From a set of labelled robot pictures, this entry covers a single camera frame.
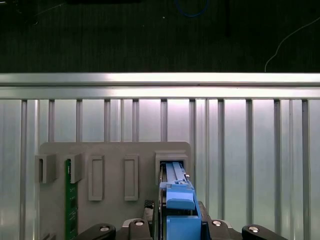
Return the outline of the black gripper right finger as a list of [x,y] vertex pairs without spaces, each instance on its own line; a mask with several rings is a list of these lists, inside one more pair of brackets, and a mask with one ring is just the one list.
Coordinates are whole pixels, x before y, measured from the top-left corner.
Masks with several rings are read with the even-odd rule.
[[199,201],[201,212],[201,240],[286,240],[285,237],[261,225],[246,225],[236,231],[221,219],[211,219],[204,204]]

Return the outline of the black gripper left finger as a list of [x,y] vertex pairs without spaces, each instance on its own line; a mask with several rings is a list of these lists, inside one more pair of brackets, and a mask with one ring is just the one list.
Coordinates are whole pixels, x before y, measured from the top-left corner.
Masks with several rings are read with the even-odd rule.
[[123,222],[117,230],[109,223],[98,223],[76,236],[77,240],[153,240],[154,201],[144,201],[142,218],[132,218]]

